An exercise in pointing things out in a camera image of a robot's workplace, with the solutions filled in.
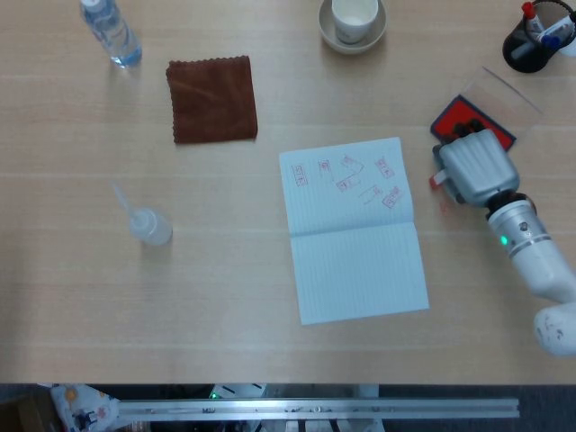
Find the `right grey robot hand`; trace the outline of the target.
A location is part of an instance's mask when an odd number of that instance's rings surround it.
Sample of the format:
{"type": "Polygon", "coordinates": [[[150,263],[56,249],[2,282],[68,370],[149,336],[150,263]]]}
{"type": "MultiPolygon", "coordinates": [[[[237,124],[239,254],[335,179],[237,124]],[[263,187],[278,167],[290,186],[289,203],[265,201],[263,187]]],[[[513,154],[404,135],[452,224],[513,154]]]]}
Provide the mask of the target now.
{"type": "Polygon", "coordinates": [[[433,147],[437,172],[432,188],[444,188],[458,203],[486,207],[499,194],[515,192],[519,173],[493,130],[481,129],[433,147]]]}

